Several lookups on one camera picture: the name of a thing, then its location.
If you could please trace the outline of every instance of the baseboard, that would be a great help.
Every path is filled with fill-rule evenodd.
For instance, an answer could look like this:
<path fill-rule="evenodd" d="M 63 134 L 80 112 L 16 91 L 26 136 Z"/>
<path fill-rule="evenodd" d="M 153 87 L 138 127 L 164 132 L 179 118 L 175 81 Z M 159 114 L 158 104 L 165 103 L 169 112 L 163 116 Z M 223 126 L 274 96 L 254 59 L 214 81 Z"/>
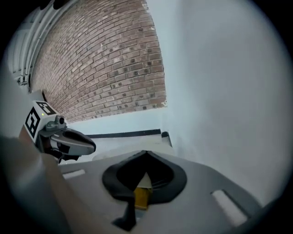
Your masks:
<path fill-rule="evenodd" d="M 94 135 L 87 135 L 87 136 L 89 138 L 94 139 L 94 138 L 140 137 L 140 136 L 149 136 L 149 135 L 158 135 L 158 134 L 161 134 L 160 129 L 153 129 L 153 130 L 146 130 L 146 131 L 136 131 L 136 132 L 127 132 L 127 133 L 94 134 Z"/>

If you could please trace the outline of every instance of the white rectangular slot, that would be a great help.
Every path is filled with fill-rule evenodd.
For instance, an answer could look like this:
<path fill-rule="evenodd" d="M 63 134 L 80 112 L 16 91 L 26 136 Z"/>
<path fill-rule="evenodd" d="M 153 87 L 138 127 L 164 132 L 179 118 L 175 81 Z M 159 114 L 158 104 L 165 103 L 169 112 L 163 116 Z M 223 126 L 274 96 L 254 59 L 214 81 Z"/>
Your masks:
<path fill-rule="evenodd" d="M 82 169 L 82 170 L 76 170 L 76 171 L 73 171 L 73 172 L 69 172 L 69 173 L 64 173 L 63 174 L 63 178 L 64 179 L 70 179 L 70 178 L 73 178 L 73 177 L 76 177 L 76 176 L 81 176 L 83 174 L 85 174 L 86 172 Z"/>
<path fill-rule="evenodd" d="M 248 217 L 239 209 L 239 207 L 227 196 L 223 190 L 216 190 L 212 193 L 219 207 L 223 210 L 229 222 L 238 227 L 245 223 Z"/>

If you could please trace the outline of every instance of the robotic arm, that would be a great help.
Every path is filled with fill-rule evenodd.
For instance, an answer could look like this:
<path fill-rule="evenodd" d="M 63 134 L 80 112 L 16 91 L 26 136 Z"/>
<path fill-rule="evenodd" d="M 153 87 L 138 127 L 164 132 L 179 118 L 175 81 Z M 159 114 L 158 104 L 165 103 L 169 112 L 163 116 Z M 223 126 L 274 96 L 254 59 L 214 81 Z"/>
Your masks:
<path fill-rule="evenodd" d="M 33 101 L 24 126 L 40 152 L 53 155 L 58 163 L 62 159 L 77 160 L 96 150 L 89 137 L 67 128 L 64 117 L 45 101 Z"/>

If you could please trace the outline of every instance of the white wall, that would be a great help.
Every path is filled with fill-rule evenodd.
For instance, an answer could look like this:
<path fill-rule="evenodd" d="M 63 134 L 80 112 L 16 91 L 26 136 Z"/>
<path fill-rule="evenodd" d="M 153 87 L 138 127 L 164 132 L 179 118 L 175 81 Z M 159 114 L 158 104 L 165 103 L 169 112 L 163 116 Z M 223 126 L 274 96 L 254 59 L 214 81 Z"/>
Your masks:
<path fill-rule="evenodd" d="M 248 1 L 147 0 L 165 69 L 177 156 L 276 198 L 291 170 L 292 68 Z"/>
<path fill-rule="evenodd" d="M 113 115 L 103 118 L 68 124 L 69 128 L 80 131 L 85 135 L 127 133 L 153 129 L 163 129 L 162 116 L 166 108 L 151 109 L 140 112 L 132 112 L 121 115 Z"/>
<path fill-rule="evenodd" d="M 0 66 L 0 134 L 18 137 L 33 104 L 12 79 L 6 64 Z"/>

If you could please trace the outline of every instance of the brick wall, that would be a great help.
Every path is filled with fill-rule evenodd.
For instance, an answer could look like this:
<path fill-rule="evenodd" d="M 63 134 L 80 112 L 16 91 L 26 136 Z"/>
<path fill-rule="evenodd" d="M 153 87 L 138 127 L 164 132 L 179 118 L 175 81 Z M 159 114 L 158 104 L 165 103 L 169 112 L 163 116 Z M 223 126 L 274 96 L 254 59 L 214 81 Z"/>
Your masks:
<path fill-rule="evenodd" d="M 80 0 L 48 34 L 32 90 L 69 122 L 164 107 L 160 52 L 145 1 Z"/>

